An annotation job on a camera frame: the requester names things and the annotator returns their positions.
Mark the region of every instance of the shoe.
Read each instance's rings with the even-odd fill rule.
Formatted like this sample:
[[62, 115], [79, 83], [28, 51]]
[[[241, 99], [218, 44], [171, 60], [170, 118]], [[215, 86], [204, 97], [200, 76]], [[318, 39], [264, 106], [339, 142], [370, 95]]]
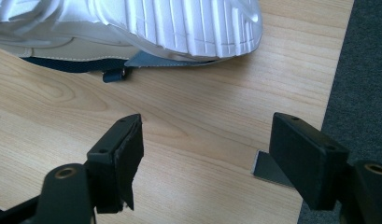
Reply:
[[258, 0], [0, 1], [0, 49], [69, 72], [203, 65], [248, 54], [261, 36]]

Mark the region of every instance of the screw hole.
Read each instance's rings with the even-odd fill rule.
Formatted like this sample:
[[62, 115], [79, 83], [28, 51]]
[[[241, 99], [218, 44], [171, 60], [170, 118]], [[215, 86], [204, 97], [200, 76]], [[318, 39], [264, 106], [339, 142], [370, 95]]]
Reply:
[[66, 167], [61, 170], [59, 170], [56, 174], [55, 177], [57, 179], [66, 179], [70, 177], [71, 175], [74, 175], [77, 173], [77, 170], [72, 168], [72, 167]]
[[377, 175], [382, 175], [382, 166], [378, 164], [365, 164], [365, 169], [375, 173]]

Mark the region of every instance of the gray carpet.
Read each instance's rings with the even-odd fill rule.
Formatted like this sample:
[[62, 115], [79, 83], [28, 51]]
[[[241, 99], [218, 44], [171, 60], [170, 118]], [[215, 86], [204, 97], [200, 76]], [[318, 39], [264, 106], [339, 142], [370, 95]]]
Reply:
[[[382, 162], [382, 0], [356, 0], [322, 131], [351, 150], [349, 162]], [[303, 204], [298, 223], [339, 223]]]

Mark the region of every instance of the shoe sole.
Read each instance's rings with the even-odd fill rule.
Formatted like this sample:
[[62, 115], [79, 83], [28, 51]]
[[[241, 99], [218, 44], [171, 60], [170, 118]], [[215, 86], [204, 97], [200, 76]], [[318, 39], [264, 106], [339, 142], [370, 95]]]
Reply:
[[[27, 45], [21, 35], [40, 34], [39, 24], [45, 24], [57, 39], [81, 37], [109, 45], [127, 41], [156, 56], [197, 61], [250, 53], [262, 35], [258, 0], [2, 0], [0, 23], [1, 43], [9, 39], [9, 44]], [[106, 35], [105, 28], [94, 30], [95, 24], [108, 26], [114, 35]], [[62, 36], [63, 31], [70, 32]]]

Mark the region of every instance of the wood grain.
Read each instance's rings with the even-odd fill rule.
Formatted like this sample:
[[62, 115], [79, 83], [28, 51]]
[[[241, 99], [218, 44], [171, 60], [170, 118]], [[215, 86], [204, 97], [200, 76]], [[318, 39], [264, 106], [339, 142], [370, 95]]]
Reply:
[[268, 148], [276, 111], [321, 127], [352, 4], [261, 1], [257, 51], [204, 67], [139, 69], [121, 83], [0, 50], [0, 208], [39, 194], [48, 171], [83, 163], [117, 119], [141, 113], [135, 211], [99, 223], [295, 223], [300, 196], [254, 178], [253, 157]]

